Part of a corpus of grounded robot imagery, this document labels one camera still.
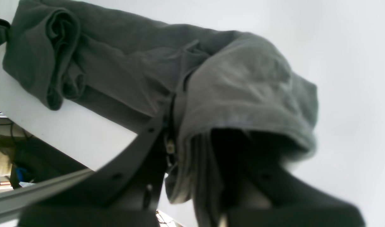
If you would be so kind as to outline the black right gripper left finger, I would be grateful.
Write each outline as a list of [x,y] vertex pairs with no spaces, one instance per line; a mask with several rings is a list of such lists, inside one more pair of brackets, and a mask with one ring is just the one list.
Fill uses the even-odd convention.
[[115,159],[56,195],[25,208],[20,227],[159,227],[170,117],[156,117]]

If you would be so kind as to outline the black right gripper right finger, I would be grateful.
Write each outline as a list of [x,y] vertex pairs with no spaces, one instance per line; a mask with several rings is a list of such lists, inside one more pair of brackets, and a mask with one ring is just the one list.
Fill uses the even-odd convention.
[[220,227],[365,227],[358,208],[293,176],[286,158],[298,146],[284,135],[214,129],[225,183]]

